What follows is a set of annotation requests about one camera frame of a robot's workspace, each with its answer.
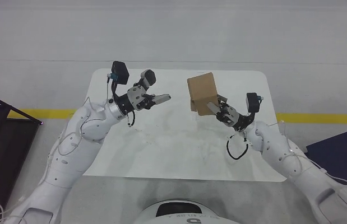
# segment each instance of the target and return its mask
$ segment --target gray floor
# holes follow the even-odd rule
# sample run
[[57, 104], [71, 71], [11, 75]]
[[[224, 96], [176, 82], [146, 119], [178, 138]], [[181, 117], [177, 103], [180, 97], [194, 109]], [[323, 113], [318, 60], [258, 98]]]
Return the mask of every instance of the gray floor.
[[[78, 108], [92, 73], [113, 60], [144, 69], [257, 70], [277, 113], [347, 114], [347, 1], [0, 1], [0, 99], [18, 108]], [[64, 123], [40, 127], [10, 204], [35, 187]], [[286, 125], [300, 147], [345, 131]], [[63, 223], [132, 223], [171, 197], [242, 223], [314, 223], [289, 183], [96, 177], [75, 185]]]

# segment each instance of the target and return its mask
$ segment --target white table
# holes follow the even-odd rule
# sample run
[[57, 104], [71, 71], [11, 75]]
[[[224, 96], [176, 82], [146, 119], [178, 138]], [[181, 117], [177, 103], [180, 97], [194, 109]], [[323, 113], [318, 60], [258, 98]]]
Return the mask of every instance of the white table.
[[[117, 94], [126, 93], [140, 79], [144, 69], [129, 69], [126, 86], [118, 86]], [[276, 123], [274, 107], [265, 75], [257, 71], [194, 71], [153, 69], [157, 82], [149, 94], [170, 94], [172, 99], [151, 110], [136, 112], [132, 128], [127, 121], [116, 124], [108, 133], [96, 160], [86, 176], [122, 176], [136, 178], [284, 181], [259, 152], [248, 150], [240, 160], [232, 160], [225, 148], [232, 128], [214, 116], [198, 116], [191, 112], [187, 78], [212, 72], [218, 94], [241, 114], [247, 113], [246, 93], [264, 97], [256, 120]], [[94, 72], [87, 96], [92, 102], [106, 98], [106, 79], [110, 69]], [[233, 155], [245, 148], [241, 137], [230, 144]]]

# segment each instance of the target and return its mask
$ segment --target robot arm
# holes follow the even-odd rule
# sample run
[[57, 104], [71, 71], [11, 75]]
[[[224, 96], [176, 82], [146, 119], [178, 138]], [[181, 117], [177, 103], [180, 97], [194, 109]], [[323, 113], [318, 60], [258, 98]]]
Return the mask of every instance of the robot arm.
[[[256, 101], [261, 102], [259, 96], [256, 99], [248, 98], [248, 111], [258, 112]], [[338, 183], [327, 175], [326, 170], [314, 165], [286, 136], [272, 130], [264, 122], [254, 122], [254, 113], [244, 116], [222, 100], [219, 106], [211, 102], [207, 106], [219, 121], [244, 133], [253, 149], [261, 152], [263, 159], [274, 170], [300, 189], [308, 198], [320, 224], [347, 223], [346, 185]]]
[[112, 95], [103, 104], [85, 102], [56, 140], [48, 155], [45, 173], [33, 193], [10, 214], [8, 223], [59, 224], [63, 202], [72, 186], [94, 162], [110, 128], [134, 110], [150, 109], [170, 99], [169, 95], [148, 95], [146, 91], [156, 81], [155, 74], [146, 70], [141, 79], [126, 94], [117, 96], [117, 84], [125, 85], [129, 74], [126, 65], [114, 62]]

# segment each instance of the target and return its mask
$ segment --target brown cardboard box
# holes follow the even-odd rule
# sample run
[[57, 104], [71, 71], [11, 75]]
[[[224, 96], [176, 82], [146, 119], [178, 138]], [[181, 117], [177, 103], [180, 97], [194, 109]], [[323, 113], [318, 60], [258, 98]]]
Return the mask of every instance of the brown cardboard box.
[[207, 73], [187, 79], [189, 95], [191, 97], [191, 111], [198, 112], [199, 116], [213, 115], [207, 107], [208, 102], [218, 106], [217, 88], [213, 74]]

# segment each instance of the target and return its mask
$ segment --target yellow floor line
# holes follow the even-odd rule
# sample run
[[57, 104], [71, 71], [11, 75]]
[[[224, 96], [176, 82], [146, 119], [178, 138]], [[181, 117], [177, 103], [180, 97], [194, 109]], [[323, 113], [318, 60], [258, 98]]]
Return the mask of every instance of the yellow floor line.
[[286, 123], [347, 124], [347, 114], [288, 114], [277, 113], [276, 119]]
[[[65, 119], [72, 115], [76, 109], [21, 109], [23, 112], [38, 119]], [[13, 111], [9, 118], [22, 118]], [[322, 124], [347, 124], [347, 114], [289, 114], [277, 113], [277, 120], [287, 123], [322, 123]]]
[[[65, 119], [72, 115], [76, 109], [20, 109], [37, 119]], [[10, 111], [8, 118], [23, 118], [20, 114]]]

